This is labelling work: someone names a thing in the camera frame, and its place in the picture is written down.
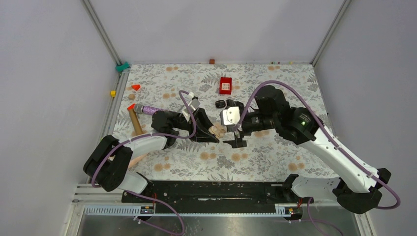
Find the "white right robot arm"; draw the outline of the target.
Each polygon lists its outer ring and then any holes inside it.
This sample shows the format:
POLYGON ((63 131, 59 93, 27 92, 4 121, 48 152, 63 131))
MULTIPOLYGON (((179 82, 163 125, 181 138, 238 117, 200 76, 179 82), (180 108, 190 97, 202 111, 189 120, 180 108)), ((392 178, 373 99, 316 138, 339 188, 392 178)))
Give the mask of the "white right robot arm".
POLYGON ((336 201, 344 209, 363 214, 377 208, 382 198, 381 187, 388 183, 391 173, 376 169, 361 161, 341 144, 321 119, 305 107, 291 107, 282 90, 272 85, 261 87, 253 96, 257 109, 248 112, 240 102, 228 100, 221 112, 221 123, 232 131, 232 148, 247 145, 245 136, 253 132, 275 130, 286 141, 300 146, 327 164, 336 178, 310 178, 289 175, 282 185, 284 200, 297 199, 336 201))

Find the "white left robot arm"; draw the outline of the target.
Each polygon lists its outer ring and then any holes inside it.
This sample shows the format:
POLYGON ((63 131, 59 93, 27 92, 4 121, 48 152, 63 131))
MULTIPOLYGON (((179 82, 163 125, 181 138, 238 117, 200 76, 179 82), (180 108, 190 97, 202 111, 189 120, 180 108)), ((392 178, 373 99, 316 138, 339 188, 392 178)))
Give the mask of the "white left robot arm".
POLYGON ((213 126, 205 110, 198 108, 190 115, 172 111, 156 111, 152 115, 153 133, 135 136, 121 142, 107 135, 99 142, 87 162, 84 172, 91 178, 92 187, 107 192, 115 189, 128 190, 140 202, 152 197, 149 180, 128 170, 132 158, 171 147, 180 139, 181 130, 188 131, 187 139, 199 143, 218 143, 219 139, 209 129, 213 126))

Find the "black earbud charging case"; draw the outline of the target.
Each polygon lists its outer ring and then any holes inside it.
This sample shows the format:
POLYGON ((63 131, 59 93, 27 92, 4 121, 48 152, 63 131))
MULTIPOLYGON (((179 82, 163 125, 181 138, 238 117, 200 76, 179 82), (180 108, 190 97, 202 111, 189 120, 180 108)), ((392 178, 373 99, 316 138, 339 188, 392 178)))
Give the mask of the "black earbud charging case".
POLYGON ((225 108, 226 107, 226 101, 225 100, 217 100, 215 102, 215 107, 218 108, 218 109, 225 108))

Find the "beige earbud charging case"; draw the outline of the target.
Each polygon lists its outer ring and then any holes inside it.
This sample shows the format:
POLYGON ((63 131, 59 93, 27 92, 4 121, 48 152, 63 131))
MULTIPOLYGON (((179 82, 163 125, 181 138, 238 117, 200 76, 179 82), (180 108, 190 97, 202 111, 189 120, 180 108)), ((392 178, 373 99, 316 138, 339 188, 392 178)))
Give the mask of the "beige earbud charging case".
POLYGON ((225 136, 225 134, 227 133, 227 130, 223 126, 213 125, 209 128, 209 132, 213 134, 216 138, 221 139, 225 136))

